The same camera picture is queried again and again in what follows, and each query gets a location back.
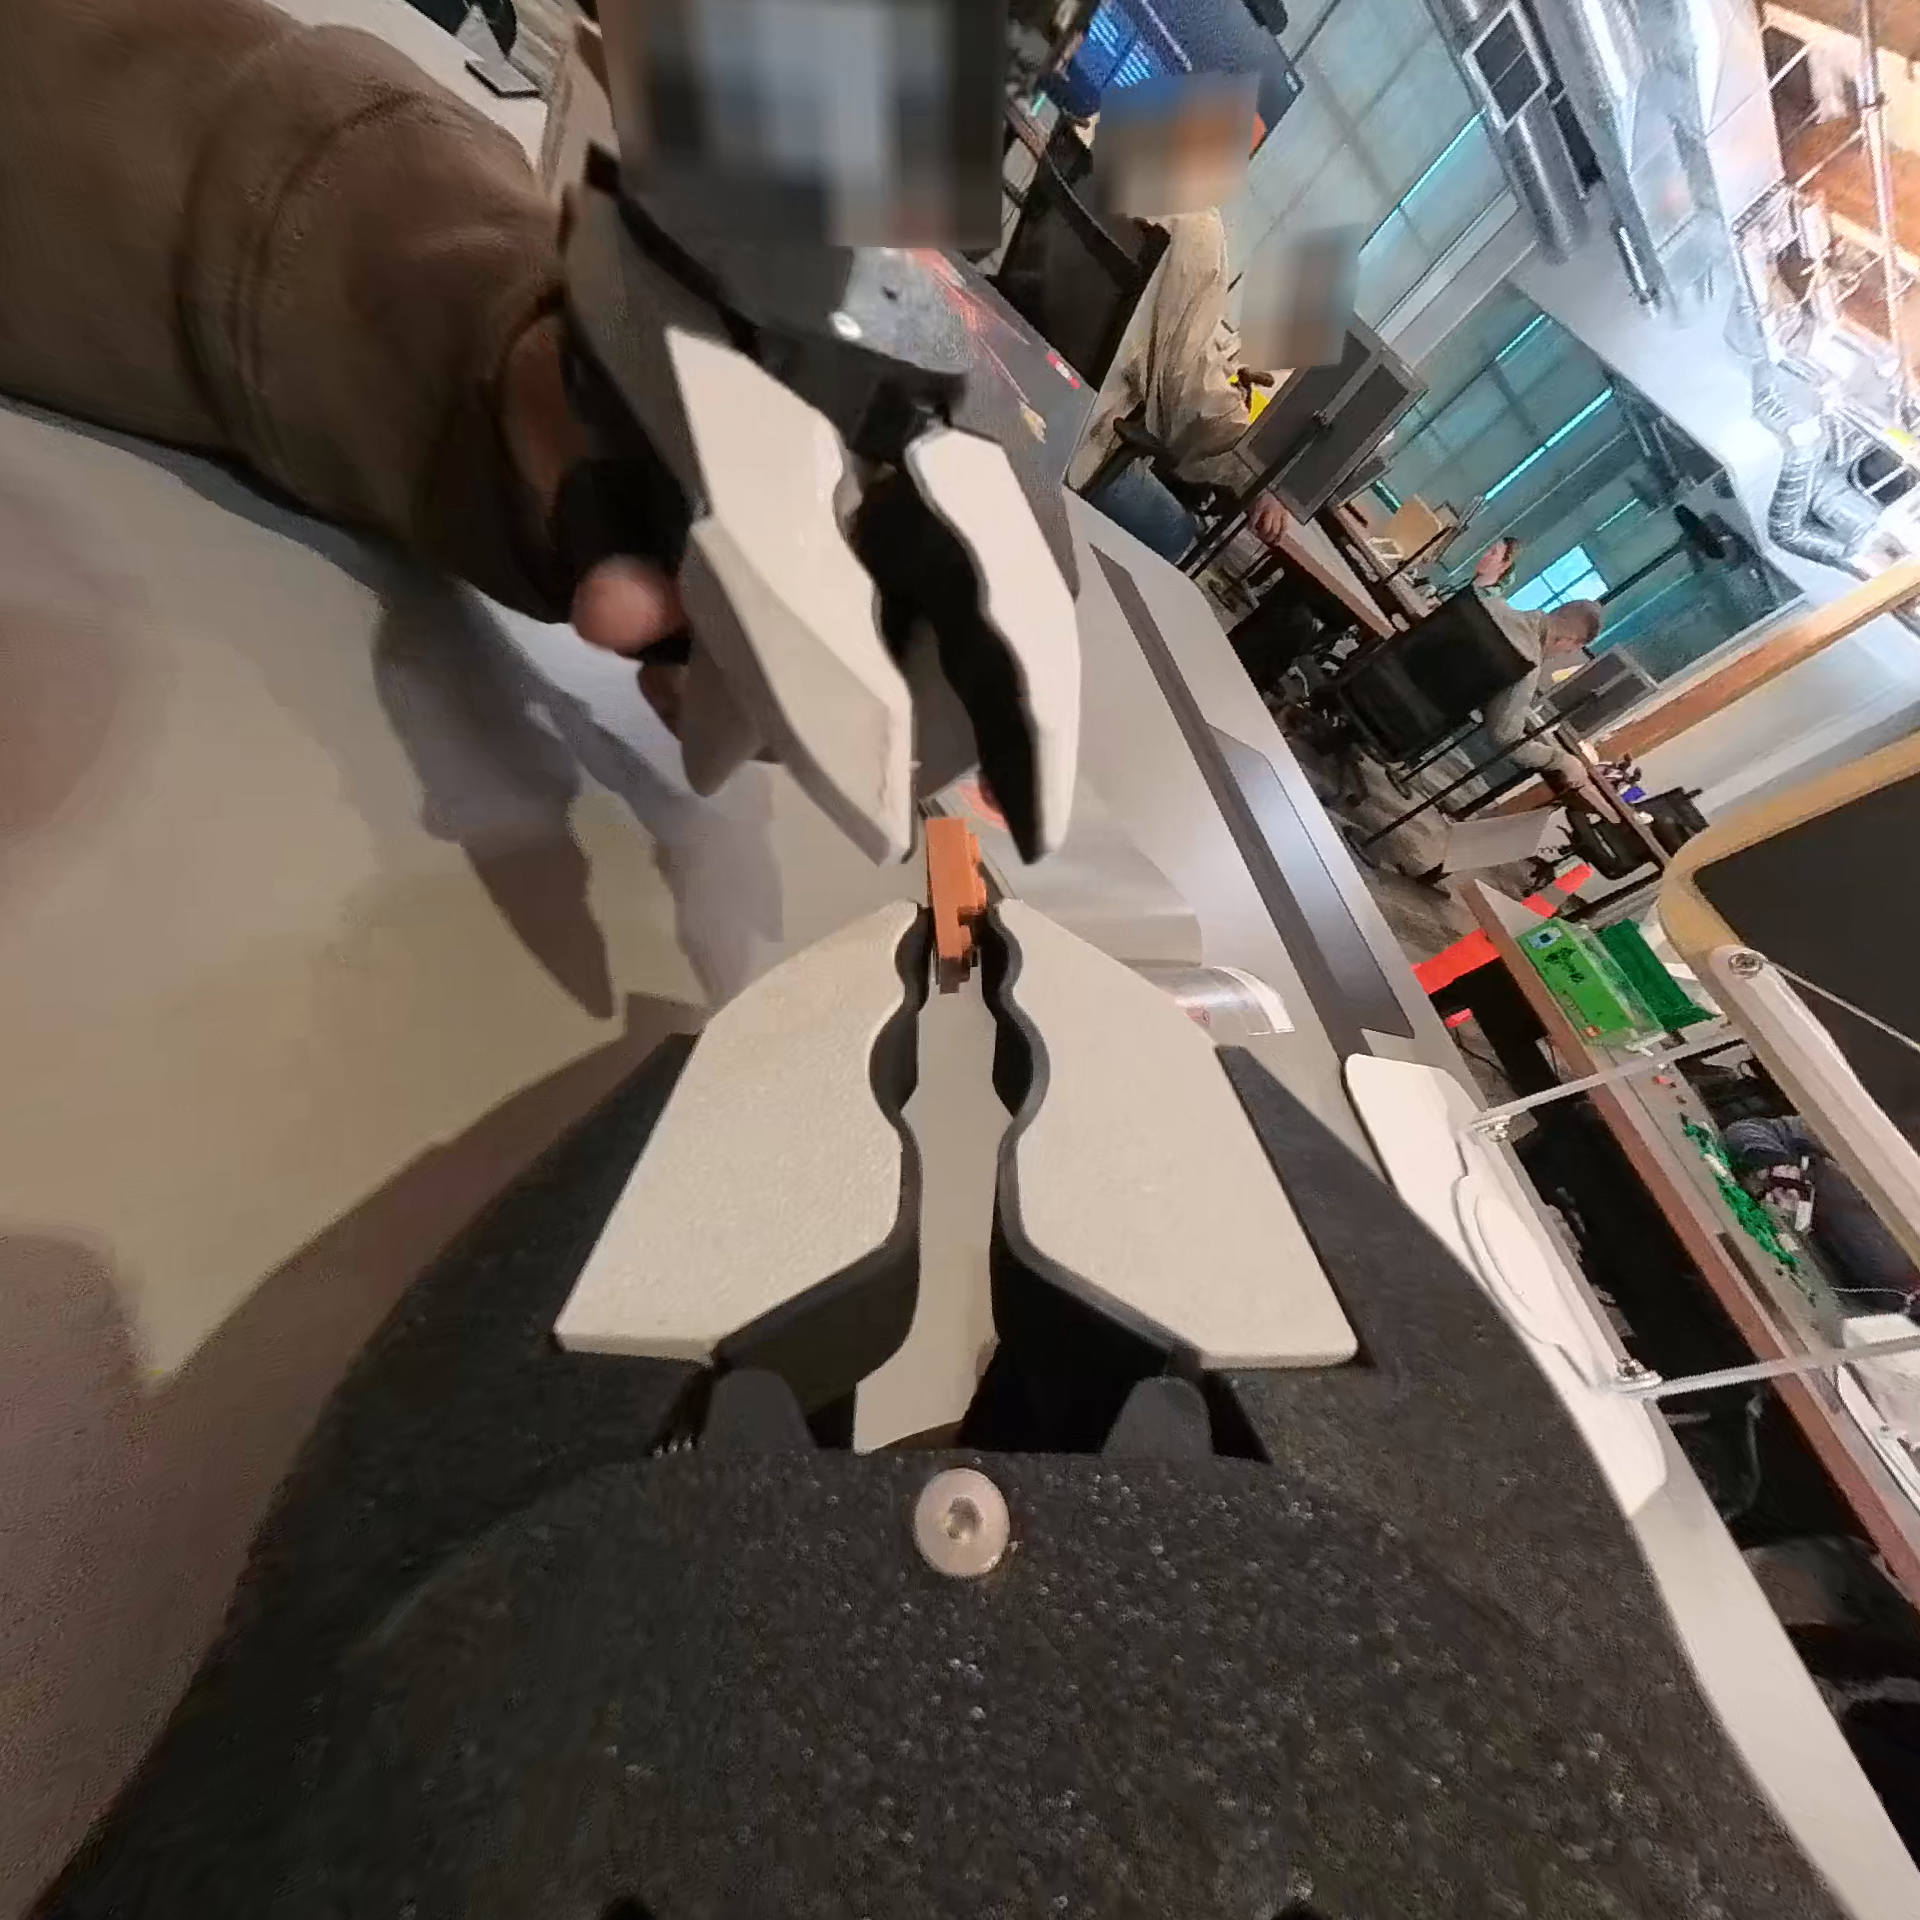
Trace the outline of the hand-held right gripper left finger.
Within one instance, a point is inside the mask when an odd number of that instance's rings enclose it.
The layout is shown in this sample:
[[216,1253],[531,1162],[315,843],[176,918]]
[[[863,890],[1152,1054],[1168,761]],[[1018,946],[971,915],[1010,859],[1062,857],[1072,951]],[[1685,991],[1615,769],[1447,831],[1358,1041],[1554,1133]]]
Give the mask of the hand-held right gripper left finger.
[[885,1364],[922,1291],[927,909],[892,901],[708,1019],[555,1324],[572,1353]]

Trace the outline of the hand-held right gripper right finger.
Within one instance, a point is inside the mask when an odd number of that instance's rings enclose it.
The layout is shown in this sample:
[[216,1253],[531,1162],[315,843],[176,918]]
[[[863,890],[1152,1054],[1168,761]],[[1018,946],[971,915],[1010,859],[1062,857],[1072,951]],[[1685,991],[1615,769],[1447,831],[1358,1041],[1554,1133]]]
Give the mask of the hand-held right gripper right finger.
[[1355,1359],[1208,1031],[1031,902],[989,911],[988,961],[997,1222],[1018,1266],[1206,1372]]

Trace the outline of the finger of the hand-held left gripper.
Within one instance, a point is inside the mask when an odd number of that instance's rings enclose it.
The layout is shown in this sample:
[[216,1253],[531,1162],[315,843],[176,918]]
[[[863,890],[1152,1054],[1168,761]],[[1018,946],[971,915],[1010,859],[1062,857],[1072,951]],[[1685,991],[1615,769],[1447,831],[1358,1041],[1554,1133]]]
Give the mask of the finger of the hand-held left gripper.
[[863,491],[861,563],[902,673],[907,796],[978,773],[1022,861],[1055,855],[1083,717],[1074,563],[1003,445],[925,425]]
[[700,499],[678,572],[690,630],[751,734],[875,865],[914,843],[914,714],[878,588],[836,511],[848,447],[744,353],[662,337]]

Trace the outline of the orange brick plate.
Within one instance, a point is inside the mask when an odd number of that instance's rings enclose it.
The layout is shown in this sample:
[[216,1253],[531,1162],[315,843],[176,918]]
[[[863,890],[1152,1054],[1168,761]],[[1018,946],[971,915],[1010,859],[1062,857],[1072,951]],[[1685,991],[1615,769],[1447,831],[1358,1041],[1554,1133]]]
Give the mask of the orange brick plate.
[[925,819],[925,873],[933,951],[975,954],[978,923],[991,898],[966,820],[943,813]]

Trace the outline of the grey desk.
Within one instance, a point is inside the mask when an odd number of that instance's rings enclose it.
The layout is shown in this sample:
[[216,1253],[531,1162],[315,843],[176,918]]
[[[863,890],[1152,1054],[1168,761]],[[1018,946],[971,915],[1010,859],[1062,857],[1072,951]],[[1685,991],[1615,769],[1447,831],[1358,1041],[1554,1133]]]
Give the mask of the grey desk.
[[1221,1047],[1359,1340],[1206,1372],[1027,1275],[918,1015],[885,1364],[567,1351],[712,1015],[892,901],[695,799],[624,663],[4,415],[4,1915],[1916,1915],[1666,1429],[1627,1517],[1331,1047],[1296,787],[1070,505],[1077,790],[1294,1041]]

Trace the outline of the person's left hand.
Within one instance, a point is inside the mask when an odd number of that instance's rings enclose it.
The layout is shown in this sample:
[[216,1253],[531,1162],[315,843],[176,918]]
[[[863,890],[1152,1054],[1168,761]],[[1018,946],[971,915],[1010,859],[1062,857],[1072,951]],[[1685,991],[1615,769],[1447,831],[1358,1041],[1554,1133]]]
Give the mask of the person's left hand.
[[688,508],[672,470],[610,402],[555,306],[519,334],[496,380],[496,423],[535,559],[567,596],[572,629],[634,660],[640,697],[682,735]]

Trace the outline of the grey monitor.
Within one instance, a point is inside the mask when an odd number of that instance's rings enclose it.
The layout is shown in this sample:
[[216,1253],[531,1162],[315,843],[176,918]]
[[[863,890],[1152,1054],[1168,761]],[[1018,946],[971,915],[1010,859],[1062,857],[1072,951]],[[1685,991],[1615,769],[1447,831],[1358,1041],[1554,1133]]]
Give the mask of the grey monitor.
[[1423,375],[1362,319],[1340,356],[1286,377],[1250,423],[1243,454],[1261,491],[1296,522],[1354,491],[1358,470],[1428,393]]

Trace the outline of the black office chair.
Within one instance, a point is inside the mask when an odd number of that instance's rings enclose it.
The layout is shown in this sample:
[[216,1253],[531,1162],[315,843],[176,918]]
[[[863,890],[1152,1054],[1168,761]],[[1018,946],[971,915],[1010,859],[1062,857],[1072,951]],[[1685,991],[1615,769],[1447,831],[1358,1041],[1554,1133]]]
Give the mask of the black office chair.
[[1354,659],[1328,689],[1328,711],[1372,757],[1405,763],[1444,748],[1533,666],[1494,604],[1464,588]]

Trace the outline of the green printed box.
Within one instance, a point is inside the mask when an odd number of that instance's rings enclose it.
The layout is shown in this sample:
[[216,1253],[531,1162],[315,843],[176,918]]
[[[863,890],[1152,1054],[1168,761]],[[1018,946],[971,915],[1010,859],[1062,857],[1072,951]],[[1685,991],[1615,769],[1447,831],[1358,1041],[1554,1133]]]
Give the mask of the green printed box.
[[1518,932],[1518,948],[1584,1041],[1629,1050],[1722,1019],[1632,918],[1540,918]]

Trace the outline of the wooden side table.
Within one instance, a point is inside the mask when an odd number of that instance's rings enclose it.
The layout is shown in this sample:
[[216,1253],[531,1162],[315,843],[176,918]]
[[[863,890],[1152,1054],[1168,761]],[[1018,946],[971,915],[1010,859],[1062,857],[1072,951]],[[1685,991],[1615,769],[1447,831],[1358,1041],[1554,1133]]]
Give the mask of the wooden side table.
[[[1556,1084],[1598,1071],[1638,1050],[1672,1047],[1650,1042],[1621,1050],[1584,1041],[1518,948],[1518,932],[1543,916],[1480,879],[1462,879],[1456,898],[1543,1029],[1543,1052],[1551,1059]],[[1687,1132],[1688,1125],[1704,1125],[1707,1113],[1693,1099],[1682,1065],[1584,1099],[1635,1182],[1660,1209],[1747,1359],[1895,1338],[1842,1338],[1834,1319],[1815,1311],[1813,1255],[1804,1253],[1799,1266],[1782,1266],[1741,1234],[1738,1214]],[[1786,1414],[1891,1581],[1908,1602],[1918,1602],[1916,1426],[1903,1420],[1916,1411],[1916,1353],[1770,1386],[1776,1386]]]

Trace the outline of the black panel with wooden rim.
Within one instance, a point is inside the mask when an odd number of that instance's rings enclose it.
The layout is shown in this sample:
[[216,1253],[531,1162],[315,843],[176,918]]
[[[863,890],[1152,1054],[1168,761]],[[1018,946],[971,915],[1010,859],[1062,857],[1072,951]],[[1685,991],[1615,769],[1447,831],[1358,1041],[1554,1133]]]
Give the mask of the black panel with wooden rim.
[[1671,859],[1658,911],[1693,966],[1740,943],[1786,971],[1916,1133],[1916,734],[1738,803]]

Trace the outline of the white bracket bar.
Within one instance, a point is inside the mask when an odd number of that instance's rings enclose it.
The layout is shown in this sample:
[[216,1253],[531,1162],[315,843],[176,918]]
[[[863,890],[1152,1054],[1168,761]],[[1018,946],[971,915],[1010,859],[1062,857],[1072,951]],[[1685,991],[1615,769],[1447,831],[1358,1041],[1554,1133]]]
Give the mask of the white bracket bar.
[[1740,943],[1711,948],[1704,970],[1722,1010],[1835,1158],[1880,1212],[1916,1221],[1916,1146],[1869,1092],[1791,978]]

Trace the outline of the silver ventilation duct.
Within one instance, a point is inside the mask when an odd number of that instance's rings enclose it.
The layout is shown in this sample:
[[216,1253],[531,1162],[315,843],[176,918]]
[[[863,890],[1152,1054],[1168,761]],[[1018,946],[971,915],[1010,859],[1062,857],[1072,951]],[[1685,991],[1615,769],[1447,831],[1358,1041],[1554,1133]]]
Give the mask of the silver ventilation duct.
[[1434,27],[1491,132],[1496,163],[1554,267],[1603,242],[1624,291],[1662,309],[1672,287],[1629,180],[1647,75],[1632,5],[1428,3]]

